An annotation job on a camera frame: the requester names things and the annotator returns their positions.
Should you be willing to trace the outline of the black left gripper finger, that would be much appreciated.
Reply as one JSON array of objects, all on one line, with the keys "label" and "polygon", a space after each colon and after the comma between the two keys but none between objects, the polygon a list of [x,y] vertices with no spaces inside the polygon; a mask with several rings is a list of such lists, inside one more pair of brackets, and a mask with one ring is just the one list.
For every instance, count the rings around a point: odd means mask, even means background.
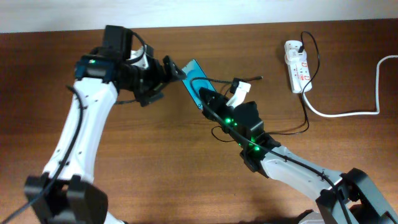
[{"label": "black left gripper finger", "polygon": [[160,83],[157,86],[145,91],[142,96],[140,97],[140,105],[142,107],[149,106],[150,104],[154,103],[155,101],[161,99],[164,94],[162,90],[165,88],[164,83]]},{"label": "black left gripper finger", "polygon": [[165,70],[165,82],[176,82],[185,80],[187,75],[179,68],[169,55],[163,58]]}]

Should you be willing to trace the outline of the blue Galaxy smartphone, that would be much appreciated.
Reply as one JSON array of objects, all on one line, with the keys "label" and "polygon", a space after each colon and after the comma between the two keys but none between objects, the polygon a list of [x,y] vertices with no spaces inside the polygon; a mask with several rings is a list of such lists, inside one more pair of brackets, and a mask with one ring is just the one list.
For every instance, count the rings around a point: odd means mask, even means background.
[{"label": "blue Galaxy smartphone", "polygon": [[202,102],[199,97],[197,97],[196,93],[199,93],[200,88],[209,89],[211,91],[215,91],[214,86],[208,80],[194,80],[191,82],[193,78],[206,78],[206,74],[201,69],[199,63],[192,59],[189,61],[186,66],[182,68],[182,71],[186,74],[186,79],[182,80],[185,85],[188,93],[192,97],[194,103],[198,107],[199,110],[203,109]]}]

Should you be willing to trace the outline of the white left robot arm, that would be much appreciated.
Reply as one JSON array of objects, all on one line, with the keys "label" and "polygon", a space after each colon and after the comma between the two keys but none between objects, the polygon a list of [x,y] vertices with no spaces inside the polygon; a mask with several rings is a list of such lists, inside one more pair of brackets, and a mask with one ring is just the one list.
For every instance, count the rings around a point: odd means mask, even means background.
[{"label": "white left robot arm", "polygon": [[170,57],[154,58],[153,48],[132,49],[137,34],[107,25],[103,42],[75,64],[73,94],[59,142],[42,175],[27,178],[24,193],[41,223],[117,223],[108,196],[94,185],[95,159],[104,125],[119,92],[130,91],[147,106],[185,73]]}]

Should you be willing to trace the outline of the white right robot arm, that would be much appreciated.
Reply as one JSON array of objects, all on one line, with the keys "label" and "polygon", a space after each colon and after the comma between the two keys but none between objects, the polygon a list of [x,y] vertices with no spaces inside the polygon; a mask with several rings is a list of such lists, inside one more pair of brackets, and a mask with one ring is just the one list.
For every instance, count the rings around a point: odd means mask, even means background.
[{"label": "white right robot arm", "polygon": [[241,146],[246,166],[315,201],[324,223],[397,223],[397,213],[364,171],[329,170],[295,155],[265,132],[253,101],[229,106],[227,97],[206,88],[197,96],[203,115]]}]

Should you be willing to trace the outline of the white USB charger plug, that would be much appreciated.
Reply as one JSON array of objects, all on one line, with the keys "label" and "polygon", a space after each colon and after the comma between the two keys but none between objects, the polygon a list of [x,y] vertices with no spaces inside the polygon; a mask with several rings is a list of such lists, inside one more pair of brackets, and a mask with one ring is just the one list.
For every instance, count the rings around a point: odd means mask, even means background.
[{"label": "white USB charger plug", "polygon": [[287,65],[301,63],[306,60],[307,60],[307,53],[301,47],[299,47],[298,49],[287,47],[285,49],[285,62]]}]

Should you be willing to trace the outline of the white power strip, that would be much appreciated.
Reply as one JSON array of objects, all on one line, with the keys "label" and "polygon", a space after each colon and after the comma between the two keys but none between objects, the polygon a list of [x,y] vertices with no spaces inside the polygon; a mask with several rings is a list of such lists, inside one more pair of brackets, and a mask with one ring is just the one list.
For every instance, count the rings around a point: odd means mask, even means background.
[{"label": "white power strip", "polygon": [[[287,48],[296,48],[302,47],[302,42],[298,40],[288,40],[284,44],[284,50]],[[290,86],[293,93],[299,94],[303,91],[305,85],[310,81],[310,72],[308,69],[307,61],[296,63],[293,65],[287,65],[289,78],[290,78]],[[305,89],[304,92],[312,89],[312,84],[310,83]]]}]

